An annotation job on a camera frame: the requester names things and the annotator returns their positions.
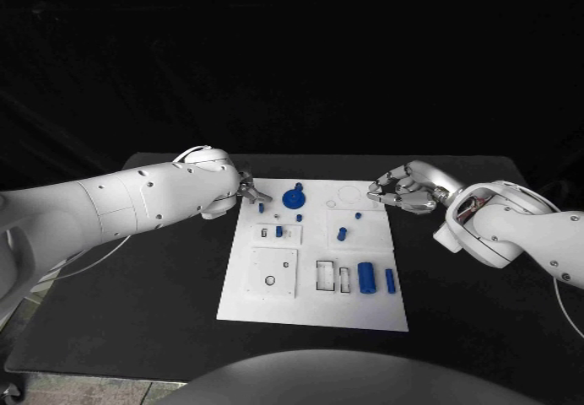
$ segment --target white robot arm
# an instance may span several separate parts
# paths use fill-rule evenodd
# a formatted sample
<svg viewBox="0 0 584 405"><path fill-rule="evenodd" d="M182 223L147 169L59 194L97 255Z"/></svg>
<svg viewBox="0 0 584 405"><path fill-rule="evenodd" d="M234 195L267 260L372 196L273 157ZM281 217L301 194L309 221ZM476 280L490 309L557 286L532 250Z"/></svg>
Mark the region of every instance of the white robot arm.
<svg viewBox="0 0 584 405"><path fill-rule="evenodd" d="M381 186L399 180L397 194ZM440 169L412 161L371 184L369 199L421 214L438 203L446 222L434 239L464 249L490 267L505 267L522 251L549 274L584 289L584 223L580 211L560 212L535 192L508 181L464 185Z"/></svg>
<svg viewBox="0 0 584 405"><path fill-rule="evenodd" d="M200 214L222 216L254 188L221 149L81 181L0 192L0 318L48 271L75 253Z"/></svg>

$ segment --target floor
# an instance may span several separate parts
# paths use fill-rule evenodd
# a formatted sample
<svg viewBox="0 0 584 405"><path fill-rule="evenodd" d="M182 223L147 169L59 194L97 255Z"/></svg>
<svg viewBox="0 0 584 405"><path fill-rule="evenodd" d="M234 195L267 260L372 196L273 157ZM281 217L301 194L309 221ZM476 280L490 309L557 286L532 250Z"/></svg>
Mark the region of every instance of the floor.
<svg viewBox="0 0 584 405"><path fill-rule="evenodd" d="M25 300L0 332L4 362L38 304ZM22 405L153 405L183 384L51 374L23 374L26 399Z"/></svg>

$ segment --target black table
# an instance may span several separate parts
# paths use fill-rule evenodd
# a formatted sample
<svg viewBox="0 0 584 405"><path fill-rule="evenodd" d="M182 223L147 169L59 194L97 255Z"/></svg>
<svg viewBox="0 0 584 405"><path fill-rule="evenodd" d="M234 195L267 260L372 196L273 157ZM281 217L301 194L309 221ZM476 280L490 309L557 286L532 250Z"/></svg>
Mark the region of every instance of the black table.
<svg viewBox="0 0 584 405"><path fill-rule="evenodd" d="M170 161L137 154L127 168ZM232 155L255 177L374 180L421 159L472 184L525 185L503 157ZM260 354L342 348L430 361L477 375L547 403L584 403L584 341L557 305L552 279L522 255L483 266L433 239L444 208L415 216L389 208L410 332L216 321L238 206L212 221L196 217L134 236L84 275L56 282L7 360L12 371L189 381ZM115 246L95 248L89 264ZM584 319L583 292L562 286Z"/></svg>

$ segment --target white foam board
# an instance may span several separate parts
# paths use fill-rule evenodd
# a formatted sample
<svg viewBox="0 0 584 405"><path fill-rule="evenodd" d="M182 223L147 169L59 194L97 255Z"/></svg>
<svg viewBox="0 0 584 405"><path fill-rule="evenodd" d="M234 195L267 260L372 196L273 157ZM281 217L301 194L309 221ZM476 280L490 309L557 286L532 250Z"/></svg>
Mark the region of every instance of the white foam board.
<svg viewBox="0 0 584 405"><path fill-rule="evenodd" d="M216 319L407 332L392 233L385 206L366 198L369 182L300 179L254 179L254 182L274 201L264 203L264 213L258 203L242 202ZM283 195L297 182L307 202L293 210L283 204ZM301 222L296 220L297 214L303 216ZM278 225L284 229L283 238L271 234ZM340 227L346 228L342 242ZM262 229L268 230L265 238ZM262 251L261 265L258 251ZM296 259L296 277L290 273L293 260L283 268L286 255ZM317 261L333 262L333 292L316 290ZM359 262L374 264L375 294L359 291ZM340 293L342 267L348 268L349 294ZM395 294L386 291L386 268L394 270ZM265 277L271 270L277 276L268 286Z"/></svg>

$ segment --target small blue part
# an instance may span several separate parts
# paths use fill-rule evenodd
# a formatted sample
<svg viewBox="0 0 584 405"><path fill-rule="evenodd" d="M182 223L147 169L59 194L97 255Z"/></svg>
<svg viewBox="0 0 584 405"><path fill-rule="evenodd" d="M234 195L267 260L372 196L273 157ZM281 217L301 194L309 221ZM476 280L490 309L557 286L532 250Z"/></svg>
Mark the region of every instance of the small blue part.
<svg viewBox="0 0 584 405"><path fill-rule="evenodd" d="M394 271L391 268L385 269L386 292L395 294Z"/></svg>
<svg viewBox="0 0 584 405"><path fill-rule="evenodd" d="M375 286L374 265L369 262L359 263L356 272L359 273L359 290L362 294L375 294L378 288Z"/></svg>
<svg viewBox="0 0 584 405"><path fill-rule="evenodd" d="M337 239L339 239L340 241L343 241L345 238L346 238L346 228L340 228L340 229L339 229Z"/></svg>
<svg viewBox="0 0 584 405"><path fill-rule="evenodd" d="M307 197L301 192L301 184L296 183L296 187L293 190L288 190L283 196L283 203L288 209L299 209L304 202L307 201Z"/></svg>

